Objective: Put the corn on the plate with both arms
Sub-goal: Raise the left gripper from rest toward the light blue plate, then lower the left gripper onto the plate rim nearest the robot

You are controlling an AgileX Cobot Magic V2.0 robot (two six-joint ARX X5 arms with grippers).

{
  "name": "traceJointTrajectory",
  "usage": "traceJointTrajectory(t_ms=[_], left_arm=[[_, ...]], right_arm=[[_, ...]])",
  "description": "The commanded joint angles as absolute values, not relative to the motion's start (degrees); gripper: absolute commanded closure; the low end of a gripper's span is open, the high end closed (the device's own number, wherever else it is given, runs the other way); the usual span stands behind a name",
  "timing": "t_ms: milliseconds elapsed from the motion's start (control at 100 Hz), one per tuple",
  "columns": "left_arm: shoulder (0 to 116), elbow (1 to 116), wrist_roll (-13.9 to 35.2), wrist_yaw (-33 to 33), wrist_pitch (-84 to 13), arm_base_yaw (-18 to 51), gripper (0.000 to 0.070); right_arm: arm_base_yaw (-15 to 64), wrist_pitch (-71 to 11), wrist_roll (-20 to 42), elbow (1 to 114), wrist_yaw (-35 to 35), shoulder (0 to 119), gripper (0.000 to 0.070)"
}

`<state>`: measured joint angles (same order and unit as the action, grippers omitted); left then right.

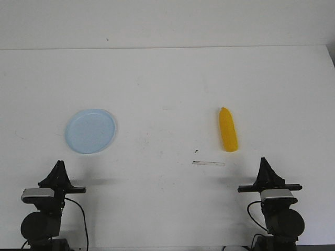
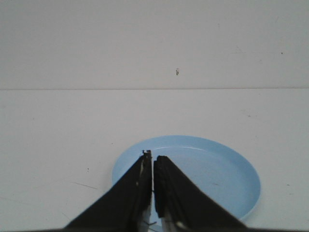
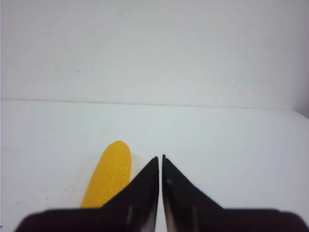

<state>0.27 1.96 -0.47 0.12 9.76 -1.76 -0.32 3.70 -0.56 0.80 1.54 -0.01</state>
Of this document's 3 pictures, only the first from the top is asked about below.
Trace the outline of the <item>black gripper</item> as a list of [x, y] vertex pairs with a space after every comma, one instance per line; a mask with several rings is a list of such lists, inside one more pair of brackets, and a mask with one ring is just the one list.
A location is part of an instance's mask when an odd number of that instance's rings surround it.
[[[284, 185], [281, 187], [262, 187], [265, 181], [264, 178], [264, 166], [266, 170], [266, 180], [269, 185]], [[276, 172], [272, 169], [267, 159], [261, 157], [260, 166], [257, 178], [253, 185], [239, 186], [238, 193], [248, 193], [248, 192], [258, 192], [259, 194], [265, 189], [288, 189], [292, 191], [302, 190], [302, 185], [300, 184], [288, 184], [285, 185], [285, 179], [281, 178]]]
[[[60, 179], [62, 184], [57, 185], [58, 174], [60, 169]], [[38, 182], [39, 188], [48, 188], [53, 190], [52, 196], [46, 196], [39, 199], [43, 203], [51, 202], [61, 202], [64, 200], [67, 194], [80, 194], [86, 193], [85, 186], [73, 186], [69, 180], [68, 174], [66, 172], [64, 161], [58, 160], [52, 169], [52, 171], [47, 175], [45, 179]]]

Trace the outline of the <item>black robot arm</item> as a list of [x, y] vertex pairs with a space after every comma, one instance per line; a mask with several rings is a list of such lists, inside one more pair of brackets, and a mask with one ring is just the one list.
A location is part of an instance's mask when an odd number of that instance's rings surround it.
[[302, 190], [302, 185], [287, 184], [285, 179], [271, 168], [267, 159], [261, 158], [255, 182], [252, 185], [238, 187], [239, 193], [260, 194], [259, 201], [248, 204], [247, 213], [251, 215], [250, 207], [259, 203], [266, 226], [254, 222], [268, 233], [267, 236], [255, 234], [248, 250], [297, 250], [296, 242], [305, 229], [305, 222], [290, 206], [298, 202], [292, 191], [299, 190]]
[[37, 211], [27, 215], [20, 227], [30, 250], [71, 250], [68, 240], [58, 238], [65, 202], [76, 204], [83, 215], [85, 234], [87, 224], [82, 206], [66, 197], [67, 194], [84, 194], [86, 187], [75, 187], [71, 184], [66, 172], [65, 163], [58, 160], [48, 176], [38, 183], [37, 188], [26, 188], [21, 200], [33, 204]]

